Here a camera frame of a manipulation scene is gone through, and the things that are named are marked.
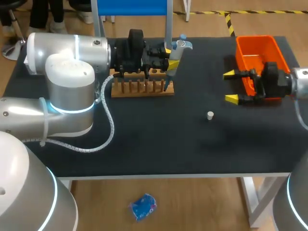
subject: wooden test tube rack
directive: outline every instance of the wooden test tube rack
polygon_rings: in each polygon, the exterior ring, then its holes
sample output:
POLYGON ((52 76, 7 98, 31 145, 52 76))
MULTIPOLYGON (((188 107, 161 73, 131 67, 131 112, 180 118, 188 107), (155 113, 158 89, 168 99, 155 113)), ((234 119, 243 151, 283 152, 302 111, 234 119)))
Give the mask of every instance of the wooden test tube rack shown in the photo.
MULTIPOLYGON (((125 73, 126 77, 142 77, 144 78, 144 73, 125 73)), ((114 82, 112 84, 111 89, 111 97, 112 98, 121 98, 121 97, 149 97, 149 96, 168 96, 174 95, 173 82, 169 83, 169 86, 166 91, 164 91, 164 86, 166 81, 165 73, 161 73, 158 71, 153 72, 150 70, 150 77, 161 77, 161 80, 152 80, 148 81, 145 79, 144 81, 129 80, 128 82, 122 78, 114 78, 114 82)))

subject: wooden floor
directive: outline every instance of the wooden floor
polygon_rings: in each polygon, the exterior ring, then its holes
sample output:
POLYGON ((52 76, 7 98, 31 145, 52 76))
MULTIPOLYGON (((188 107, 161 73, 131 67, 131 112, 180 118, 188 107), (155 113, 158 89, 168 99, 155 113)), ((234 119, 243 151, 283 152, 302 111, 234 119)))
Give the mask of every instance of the wooden floor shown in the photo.
MULTIPOLYGON (((210 10, 307 10, 306 0, 192 0, 192 11, 210 10)), ((174 10, 183 11, 180 0, 174 10)), ((26 32, 29 13, 16 13, 26 32)), ((69 33, 93 35, 86 25, 67 13, 69 33)), ((286 36, 301 66, 308 65, 306 14, 232 14, 236 35, 286 36)), ((163 37, 164 17, 116 17, 105 23, 109 37, 126 37, 130 28, 143 29, 146 37, 163 37)), ((228 36, 225 18, 191 15, 188 23, 175 15, 173 35, 189 37, 228 36)), ((0 44, 4 38, 0 35, 0 44)), ((0 56, 0 92, 3 93, 15 62, 0 56)), ((78 231, 249 231, 247 212, 237 179, 93 180, 75 182, 72 190, 79 208, 78 231), (130 202, 144 193, 157 200, 157 210, 137 223, 128 211, 130 202)), ((260 231, 274 231, 268 222, 260 231)))

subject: cable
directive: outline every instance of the cable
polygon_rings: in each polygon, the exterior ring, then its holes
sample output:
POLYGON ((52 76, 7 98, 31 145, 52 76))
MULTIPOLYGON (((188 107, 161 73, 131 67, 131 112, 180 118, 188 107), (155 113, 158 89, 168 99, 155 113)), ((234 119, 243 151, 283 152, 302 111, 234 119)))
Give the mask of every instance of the cable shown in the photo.
POLYGON ((305 124, 302 116, 300 115, 299 105, 298 105, 297 99, 294 99, 294 105, 295 105, 295 112, 296 112, 299 123, 303 126, 304 129, 308 130, 308 126, 305 124))
MULTIPOLYGON (((97 152, 97 151, 103 149, 104 147, 106 147, 111 142, 111 140, 112 140, 112 138, 114 137, 114 134, 115 134, 115 124, 114 124, 114 121, 111 117, 110 111, 108 109, 108 106, 107 106, 107 103, 106 103, 106 100, 105 100, 106 85, 113 78, 114 78, 114 76, 111 75, 107 79, 105 79, 105 81, 102 84, 102 88, 101 88, 102 104, 103 104, 103 107, 105 109, 105 112, 107 114, 107 117, 108 117, 108 120, 109 120, 109 123, 110 123, 110 135, 109 135, 109 137, 108 137, 108 139, 106 140, 105 143, 103 143, 101 146, 96 147, 96 148, 84 149, 84 148, 77 148, 77 147, 72 146, 68 143, 64 143, 64 142, 56 141, 56 140, 52 140, 52 139, 46 139, 45 142, 53 143, 53 144, 56 144, 56 145, 62 146, 64 148, 68 148, 70 150, 80 152, 80 153, 93 153, 93 152, 97 152)), ((36 141, 42 141, 42 139, 27 139, 27 140, 23 140, 22 142, 36 142, 36 141)))

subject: small white cap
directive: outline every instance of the small white cap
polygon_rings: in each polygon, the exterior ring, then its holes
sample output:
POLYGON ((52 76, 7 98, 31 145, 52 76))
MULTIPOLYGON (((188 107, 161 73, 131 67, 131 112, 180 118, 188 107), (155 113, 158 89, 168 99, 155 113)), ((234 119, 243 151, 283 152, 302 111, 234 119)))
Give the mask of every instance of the small white cap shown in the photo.
POLYGON ((213 116, 214 116, 214 112, 208 112, 207 113, 207 119, 208 120, 211 120, 213 118, 213 116))

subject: black table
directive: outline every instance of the black table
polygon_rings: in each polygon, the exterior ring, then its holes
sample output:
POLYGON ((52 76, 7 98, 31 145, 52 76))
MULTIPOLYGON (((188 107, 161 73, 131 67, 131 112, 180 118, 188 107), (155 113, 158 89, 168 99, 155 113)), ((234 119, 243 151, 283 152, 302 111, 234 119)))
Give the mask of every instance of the black table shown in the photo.
MULTIPOLYGON (((284 37, 276 37, 290 68, 298 63, 284 37)), ((162 39, 149 39, 149 43, 162 39)), ((287 173, 307 150, 308 133, 299 124, 292 100, 279 105, 236 106, 225 94, 243 90, 241 82, 223 81, 235 66, 235 38, 189 38, 174 81, 175 95, 111 99, 115 122, 112 142, 97 153, 77 153, 53 144, 27 146, 58 177, 124 175, 287 173), (212 121, 206 114, 214 112, 212 121)), ((48 98, 42 76, 30 76, 23 49, 4 96, 48 98)), ((107 73, 99 76, 101 82, 107 73)), ((301 102, 303 118, 308 103, 301 102)), ((92 130, 77 138, 59 138, 77 147, 101 145, 110 126, 101 105, 95 106, 92 130)))

